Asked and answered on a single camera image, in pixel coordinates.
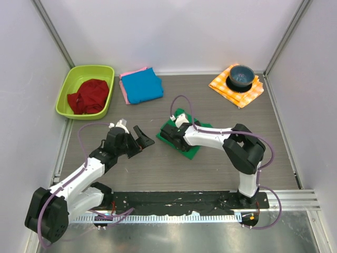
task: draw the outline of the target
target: metal plate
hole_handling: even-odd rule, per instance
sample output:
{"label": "metal plate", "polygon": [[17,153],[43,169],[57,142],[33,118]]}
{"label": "metal plate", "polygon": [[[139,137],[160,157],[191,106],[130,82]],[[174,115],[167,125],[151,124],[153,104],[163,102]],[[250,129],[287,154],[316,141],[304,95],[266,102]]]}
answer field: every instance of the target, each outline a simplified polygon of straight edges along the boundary
{"label": "metal plate", "polygon": [[[277,212],[260,214],[259,226],[270,224]],[[287,211],[266,230],[249,230],[236,223],[120,224],[97,230],[92,224],[69,226],[48,253],[206,253],[206,252],[319,252],[305,211]],[[38,253],[44,250],[39,247]]]}

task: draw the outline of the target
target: orange checkered cloth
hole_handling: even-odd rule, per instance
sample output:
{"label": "orange checkered cloth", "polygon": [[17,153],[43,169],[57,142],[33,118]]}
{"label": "orange checkered cloth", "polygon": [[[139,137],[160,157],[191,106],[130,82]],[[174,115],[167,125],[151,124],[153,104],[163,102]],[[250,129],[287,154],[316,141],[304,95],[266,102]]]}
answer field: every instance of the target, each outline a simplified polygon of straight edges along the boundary
{"label": "orange checkered cloth", "polygon": [[239,108],[244,108],[258,96],[260,96],[264,89],[263,84],[259,81],[259,77],[256,75],[253,80],[252,88],[244,93],[234,92],[226,85],[226,79],[230,75],[230,70],[236,65],[229,66],[225,71],[218,75],[210,84],[209,87],[215,90],[224,98],[237,105]]}

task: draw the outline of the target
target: blue towel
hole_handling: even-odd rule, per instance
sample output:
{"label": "blue towel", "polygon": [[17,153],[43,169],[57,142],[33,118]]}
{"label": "blue towel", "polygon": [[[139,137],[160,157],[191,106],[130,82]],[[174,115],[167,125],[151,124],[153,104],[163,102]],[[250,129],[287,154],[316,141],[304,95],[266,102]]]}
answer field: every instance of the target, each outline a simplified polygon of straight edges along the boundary
{"label": "blue towel", "polygon": [[130,104],[139,104],[163,97],[162,80],[153,69],[136,72],[122,77],[122,82]]}

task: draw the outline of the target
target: cable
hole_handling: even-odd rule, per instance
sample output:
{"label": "cable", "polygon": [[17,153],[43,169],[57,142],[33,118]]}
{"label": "cable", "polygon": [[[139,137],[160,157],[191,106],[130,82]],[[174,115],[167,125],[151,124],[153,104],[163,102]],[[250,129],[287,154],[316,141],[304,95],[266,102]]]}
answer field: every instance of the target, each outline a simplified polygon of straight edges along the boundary
{"label": "cable", "polygon": [[174,102],[175,102],[178,98],[180,98],[180,97],[185,98],[185,99],[187,100],[187,102],[189,103],[190,111],[191,111],[191,118],[192,118],[192,126],[194,127],[194,129],[195,129],[196,131],[199,131],[199,132],[201,132],[201,133],[210,133],[210,134],[243,134],[243,135],[249,135],[249,136],[252,136],[252,137],[255,137],[255,138],[258,138],[258,139],[262,140],[264,143],[266,143],[266,144],[268,145],[268,147],[270,148],[270,151],[271,151],[271,157],[270,157],[270,160],[269,160],[266,164],[264,164],[264,165],[262,165],[262,166],[260,166],[260,167],[258,168],[258,170],[257,170],[257,175],[256,175],[256,185],[257,185],[258,187],[262,188],[262,189],[266,189],[266,190],[268,190],[268,191],[271,191],[271,192],[275,195],[275,197],[276,197],[276,199],[277,199],[277,201],[278,201],[278,203],[279,203],[279,206],[280,206],[280,212],[279,212],[279,215],[277,216],[277,219],[276,219],[272,224],[270,224],[270,225],[268,225],[268,226],[254,228],[254,227],[249,227],[249,226],[245,225],[245,227],[252,228],[252,229],[260,229],[260,230],[261,230],[261,229],[270,228],[270,227],[272,227],[273,225],[275,225],[275,224],[279,221],[279,219],[281,218],[281,214],[282,214],[281,200],[280,200],[279,196],[277,196],[276,192],[274,192],[271,188],[266,187],[266,186],[261,186],[261,185],[260,185],[260,173],[261,173],[261,170],[262,170],[263,168],[268,167],[268,166],[274,161],[275,150],[274,150],[274,148],[273,148],[273,145],[272,145],[268,140],[266,140],[265,138],[263,138],[263,137],[261,137],[261,136],[259,136],[259,135],[257,135],[257,134],[254,134],[254,133],[242,132],[242,131],[224,131],[224,132],[217,132],[217,131],[209,131],[209,130],[202,130],[202,129],[199,129],[199,128],[197,127],[197,125],[195,125],[195,123],[194,123],[195,118],[194,118],[194,114],[193,114],[192,103],[191,103],[191,101],[190,101],[185,95],[178,95],[178,96],[176,96],[176,97],[173,99],[173,101],[172,101],[172,103],[171,103],[171,107],[170,107],[170,116],[174,116],[174,114],[173,114],[173,105],[174,105]]}
{"label": "cable", "polygon": [[100,216],[100,219],[113,220],[114,218],[118,218],[120,216],[127,215],[129,212],[132,212],[133,210],[134,210],[134,208],[132,207],[128,211],[125,211],[124,213],[121,213],[120,215],[105,215],[105,214],[97,212],[95,210],[89,210],[89,211],[97,214],[98,216]]}
{"label": "cable", "polygon": [[[126,211],[126,212],[124,212],[124,213],[118,215],[118,217],[120,217],[120,216],[122,216],[122,215],[125,214],[125,216],[124,216],[122,219],[120,219],[119,221],[117,221],[117,222],[115,222],[115,223],[112,223],[111,225],[106,226],[106,228],[107,228],[107,227],[116,226],[118,223],[121,223],[123,220],[125,220],[125,219],[126,219],[132,212],[133,212],[133,210],[134,210],[134,208],[130,208],[128,211]],[[82,234],[80,234],[79,236],[76,236],[76,237],[74,237],[74,238],[72,238],[72,239],[62,239],[61,241],[64,241],[64,242],[74,241],[74,240],[76,240],[77,238],[79,238],[79,237],[81,237],[81,236],[83,236],[83,235],[85,235],[85,234],[87,234],[87,233],[89,233],[89,232],[91,232],[91,231],[93,231],[93,230],[96,230],[96,227],[94,227],[94,228],[92,228],[92,229],[88,229],[88,230],[85,231],[84,233],[82,233]]]}
{"label": "cable", "polygon": [[115,211],[115,201],[112,201],[111,204],[112,204],[112,210],[111,210],[111,215],[112,215]]}
{"label": "cable", "polygon": [[38,215],[38,220],[37,220],[37,236],[38,236],[38,239],[39,239],[39,241],[40,241],[40,244],[41,244],[41,246],[44,248],[44,249],[48,249],[48,248],[50,248],[50,246],[52,245],[52,244],[49,244],[49,245],[47,245],[45,242],[44,242],[44,240],[43,240],[43,237],[42,237],[42,231],[41,231],[41,223],[42,223],[42,218],[43,218],[43,214],[45,213],[45,211],[46,211],[46,208],[47,208],[47,206],[49,205],[49,203],[52,201],[52,199],[61,191],[61,190],[63,190],[63,188],[65,187],[65,186],[67,186],[68,184],[70,184],[71,182],[73,182],[79,175],[81,175],[82,173],[83,173],[83,171],[85,171],[85,168],[86,168],[86,166],[88,165],[88,155],[86,154],[86,151],[85,151],[85,149],[84,149],[84,146],[83,146],[83,142],[82,142],[82,139],[81,139],[81,136],[80,136],[80,132],[84,129],[84,128],[86,128],[86,127],[88,127],[88,126],[90,126],[90,125],[110,125],[109,123],[102,123],[102,122],[100,122],[100,123],[88,123],[88,124],[86,124],[86,125],[84,125],[84,126],[82,126],[79,130],[78,130],[78,132],[77,132],[77,138],[78,138],[78,141],[79,141],[79,143],[80,143],[80,146],[81,146],[81,149],[82,149],[82,151],[83,151],[83,154],[84,154],[84,157],[85,157],[85,162],[84,162],[84,166],[83,166],[83,168],[82,168],[82,170],[80,170],[79,171],[79,173],[78,174],[76,174],[75,176],[73,176],[72,178],[70,178],[66,183],[64,183],[62,186],[60,186],[48,199],[47,199],[47,201],[44,203],[44,205],[42,206],[42,209],[41,209],[41,211],[40,211],[40,213],[39,213],[39,215]]}
{"label": "cable", "polygon": [[256,202],[256,206],[257,206],[257,214],[256,215],[260,215],[260,205],[259,202]]}
{"label": "cable", "polygon": [[267,186],[260,186],[260,188],[265,189],[265,190],[268,190],[268,191],[272,192],[272,193],[275,195],[275,197],[276,197],[276,199],[277,199],[277,201],[278,201],[278,203],[279,203],[279,206],[280,206],[279,215],[277,216],[276,220],[275,220],[273,223],[271,223],[270,225],[264,226],[264,227],[250,227],[250,226],[248,226],[248,225],[244,225],[246,228],[249,228],[249,229],[262,230],[262,229],[271,228],[271,227],[273,227],[276,223],[279,222],[279,220],[280,220],[280,218],[281,218],[281,215],[282,215],[282,205],[281,205],[281,200],[280,200],[279,196],[277,196],[276,192],[273,191],[271,188],[269,188],[269,187],[267,187]]}

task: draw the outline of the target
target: red cloth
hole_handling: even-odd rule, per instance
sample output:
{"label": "red cloth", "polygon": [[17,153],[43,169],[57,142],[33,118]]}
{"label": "red cloth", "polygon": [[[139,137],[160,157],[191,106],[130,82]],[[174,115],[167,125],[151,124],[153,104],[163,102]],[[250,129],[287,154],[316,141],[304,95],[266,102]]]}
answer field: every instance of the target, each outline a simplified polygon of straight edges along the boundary
{"label": "red cloth", "polygon": [[93,114],[103,110],[109,87],[103,80],[90,79],[82,83],[76,93],[68,94],[68,104],[74,114]]}

